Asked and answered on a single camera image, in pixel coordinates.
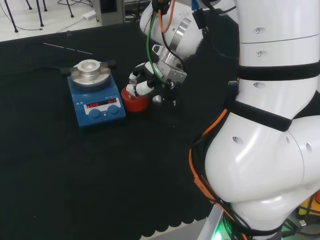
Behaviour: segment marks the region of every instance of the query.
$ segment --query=black strap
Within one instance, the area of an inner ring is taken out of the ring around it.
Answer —
[[[280,229],[282,229],[282,226],[284,225],[284,223],[283,223],[281,226],[279,226],[273,230],[261,231],[261,230],[255,230],[255,229],[248,229],[247,227],[231,220],[230,217],[225,213],[223,214],[223,218],[226,220],[227,224],[231,225],[232,231],[233,231],[233,229],[235,229],[239,233],[243,233],[246,236],[269,236],[269,235],[277,233]]]
[[[315,78],[320,74],[320,61],[293,66],[241,66],[237,76],[254,81],[288,81]]]
[[[230,98],[224,102],[224,107],[231,113],[234,113],[240,117],[258,124],[265,125],[269,128],[279,130],[281,132],[287,131],[292,123],[291,119],[264,111],[260,108],[250,106],[239,101],[232,100]]]

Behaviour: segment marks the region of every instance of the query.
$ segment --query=green cable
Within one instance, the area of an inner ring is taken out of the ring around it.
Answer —
[[[147,36],[147,39],[146,39],[146,53],[147,53],[147,55],[148,55],[148,59],[149,59],[150,65],[151,65],[151,67],[152,67],[153,73],[155,74],[155,76],[156,76],[161,82],[166,83],[166,81],[165,81],[165,80],[158,74],[158,72],[156,71],[155,66],[154,66],[154,63],[152,62],[151,56],[150,56],[149,43],[150,43],[151,31],[152,31],[152,27],[153,27],[153,25],[154,25],[155,19],[156,19],[156,12],[153,13],[153,18],[152,18],[152,21],[151,21],[150,27],[149,27],[149,33],[148,33],[148,36]]]

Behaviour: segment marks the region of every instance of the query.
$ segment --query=metal rod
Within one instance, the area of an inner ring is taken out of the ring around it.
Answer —
[[[36,6],[38,8],[39,18],[40,18],[40,26],[44,27],[44,23],[42,22],[41,12],[40,12],[40,6],[39,6],[39,0],[36,0]]]
[[[68,0],[66,0],[66,3],[68,4],[68,7],[69,7],[69,10],[70,10],[70,13],[71,13],[71,17],[73,18],[73,17],[74,17],[74,15],[72,14],[72,11],[71,11],[71,7],[70,7],[70,4],[69,4],[69,1],[68,1]]]
[[[28,2],[28,0],[25,0],[26,1],[26,4],[28,4],[29,6],[29,10],[32,10],[32,7],[30,6],[30,3]]]
[[[9,12],[9,15],[10,15],[10,18],[11,18],[11,22],[12,22],[12,24],[13,24],[13,26],[14,26],[14,31],[15,31],[16,33],[18,33],[19,31],[18,31],[18,29],[17,29],[17,27],[16,27],[14,18],[12,17],[12,14],[11,14],[11,11],[10,11],[10,8],[9,8],[9,5],[8,5],[8,3],[7,3],[7,0],[4,0],[4,3],[5,3],[5,5],[6,5],[6,9],[8,9],[8,12]]]
[[[47,12],[48,9],[47,9],[47,7],[46,7],[46,2],[45,2],[45,0],[43,0],[43,6],[44,6],[44,11]]]

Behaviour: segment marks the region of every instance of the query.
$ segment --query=red container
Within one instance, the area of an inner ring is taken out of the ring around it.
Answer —
[[[320,204],[320,190],[316,193],[315,200],[317,201],[318,204]]]
[[[148,96],[131,96],[126,88],[121,91],[122,101],[128,112],[142,112],[148,107]]]

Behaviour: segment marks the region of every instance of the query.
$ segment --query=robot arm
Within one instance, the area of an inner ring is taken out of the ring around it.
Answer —
[[[229,5],[217,1],[215,7],[223,10],[232,7],[232,0],[225,2]],[[319,61],[319,0],[234,2],[237,10],[229,14],[239,23],[242,66],[272,71],[273,67],[312,65]],[[141,17],[140,28],[145,34],[152,12],[150,4]],[[168,22],[166,14],[162,24],[166,26]],[[197,51],[203,35],[189,6],[175,3],[173,19],[164,37],[183,59]],[[152,48],[159,56],[154,69],[174,83],[179,82],[179,76],[183,81],[187,74],[179,59],[163,46],[158,17],[151,38],[161,44]],[[153,75],[149,62],[144,68]],[[292,120],[310,102],[317,86],[318,76],[288,80],[243,77],[235,101]],[[147,95],[153,89],[148,81],[127,87],[134,96]],[[305,117],[293,120],[287,130],[280,131],[231,112],[210,144],[205,159],[208,182],[256,233],[279,229],[301,202],[319,190],[319,125],[319,116]]]
[[[162,16],[163,26],[168,25],[171,8],[172,5],[170,5],[168,9],[168,14]],[[150,3],[141,16],[140,28],[146,35],[150,29],[152,12],[153,7]],[[154,45],[152,47],[152,51],[156,53],[159,58],[157,63],[152,64],[158,75],[166,82],[169,82],[168,91],[172,90],[177,83],[181,84],[186,79],[187,73],[182,61],[196,53],[203,39],[202,32],[198,28],[189,6],[176,2],[173,16],[168,31],[163,34],[163,36],[158,16],[151,30],[151,38],[160,43],[160,45]],[[144,64],[143,71],[147,75],[148,73],[150,75],[154,74],[150,62]],[[147,80],[139,82],[140,76],[141,72],[136,76],[134,72],[130,75],[130,78],[136,79],[136,82],[129,84],[126,88],[127,92],[132,96],[147,95],[152,92],[156,86],[156,82],[148,82]]]

